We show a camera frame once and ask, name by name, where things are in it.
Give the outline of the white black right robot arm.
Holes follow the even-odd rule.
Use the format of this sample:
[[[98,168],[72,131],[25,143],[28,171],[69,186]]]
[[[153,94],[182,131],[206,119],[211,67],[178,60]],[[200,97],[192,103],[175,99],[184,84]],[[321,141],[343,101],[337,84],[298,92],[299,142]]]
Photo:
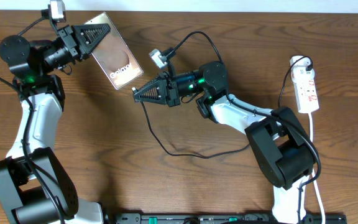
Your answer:
[[[227,76],[225,65],[212,61],[179,75],[169,68],[132,91],[136,102],[169,107],[180,105],[186,96],[196,97],[202,117],[245,134],[273,185],[274,219],[301,223],[306,217],[305,187],[313,181],[313,167],[321,165],[316,148],[290,108],[263,109],[237,99],[228,91]]]

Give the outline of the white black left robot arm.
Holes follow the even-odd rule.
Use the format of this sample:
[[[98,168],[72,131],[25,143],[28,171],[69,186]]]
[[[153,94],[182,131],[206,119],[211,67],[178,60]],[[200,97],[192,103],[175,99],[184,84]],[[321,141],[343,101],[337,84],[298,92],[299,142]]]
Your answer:
[[[14,75],[22,118],[16,140],[0,160],[0,203],[10,223],[109,223],[98,202],[80,199],[53,149],[65,92],[54,74],[88,58],[109,33],[107,24],[65,26],[57,38],[29,41],[22,34],[0,43]]]

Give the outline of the white power strip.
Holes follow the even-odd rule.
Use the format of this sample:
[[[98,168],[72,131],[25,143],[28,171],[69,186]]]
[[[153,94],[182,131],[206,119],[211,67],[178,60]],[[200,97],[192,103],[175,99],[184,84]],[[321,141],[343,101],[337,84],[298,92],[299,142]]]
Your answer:
[[[319,109],[314,81],[315,71],[310,58],[296,55],[290,59],[291,80],[299,113],[312,113]]]

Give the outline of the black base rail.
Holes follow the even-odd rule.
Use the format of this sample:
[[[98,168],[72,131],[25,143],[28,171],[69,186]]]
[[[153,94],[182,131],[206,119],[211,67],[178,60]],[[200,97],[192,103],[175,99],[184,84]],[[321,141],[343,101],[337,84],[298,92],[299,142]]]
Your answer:
[[[279,223],[271,213],[240,215],[159,215],[122,213],[115,217],[117,224],[219,224],[219,223]]]

